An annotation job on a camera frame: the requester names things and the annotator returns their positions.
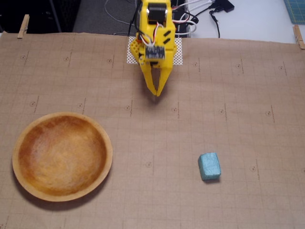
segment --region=bowl rim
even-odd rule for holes
[[[34,186],[29,184],[21,173],[20,164],[19,164],[19,157],[18,157],[19,156],[19,150],[20,150],[21,144],[23,143],[23,140],[24,140],[25,136],[34,127],[36,127],[41,122],[44,122],[48,119],[59,117],[59,116],[71,116],[71,117],[76,117],[76,118],[79,118],[79,119],[82,119],[82,120],[85,120],[85,121],[89,122],[101,134],[102,138],[104,139],[105,148],[106,148],[106,156],[107,156],[103,171],[99,174],[97,179],[91,185],[89,185],[88,187],[86,187],[85,189],[83,189],[81,191],[78,191],[76,193],[69,194],[69,195],[66,195],[66,196],[49,195],[49,194],[46,194],[42,191],[37,190]],[[21,186],[25,190],[27,190],[29,193],[31,193],[33,196],[35,196],[37,198],[40,198],[40,199],[43,199],[43,200],[46,200],[46,201],[51,201],[51,202],[69,201],[69,200],[73,200],[73,199],[83,197],[86,194],[90,193],[91,191],[96,189],[96,187],[100,183],[102,183],[102,181],[107,177],[107,175],[110,171],[111,164],[112,164],[112,145],[111,145],[110,138],[109,138],[108,134],[106,133],[106,131],[103,129],[103,127],[98,122],[96,122],[92,118],[90,118],[86,115],[79,114],[79,113],[74,113],[74,112],[56,112],[56,113],[52,113],[52,114],[47,114],[45,116],[42,116],[42,117],[36,119],[32,123],[30,123],[22,131],[21,135],[17,139],[14,150],[13,150],[13,155],[12,155],[13,171],[15,173],[15,176],[16,176],[17,180],[21,184]]]

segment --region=wooden clothespin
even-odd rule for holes
[[[30,20],[30,16],[28,14],[24,15],[17,38],[22,39],[23,35],[27,33],[29,20]]]
[[[300,45],[301,49],[305,49],[305,44],[301,35],[301,31],[298,25],[294,26],[294,33],[295,33],[295,39],[296,42]]]

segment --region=black stripe decal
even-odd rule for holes
[[[166,37],[168,34],[170,34],[171,33],[171,31],[170,30],[168,30],[165,34],[164,34],[164,37]]]
[[[169,42],[171,39],[167,38],[165,41],[163,41],[163,44],[166,44],[167,42]]]

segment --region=green cutting mat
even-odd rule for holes
[[[293,24],[305,24],[305,0],[284,0]]]

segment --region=white table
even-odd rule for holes
[[[189,9],[204,3],[189,4]],[[284,0],[229,0],[235,9],[215,13],[219,21],[220,37],[227,39],[246,39],[268,42],[295,43],[293,24],[290,21]],[[209,5],[193,10],[196,14]],[[217,38],[217,27],[209,10],[198,16],[197,30],[192,38]],[[305,25],[300,25],[303,38]]]

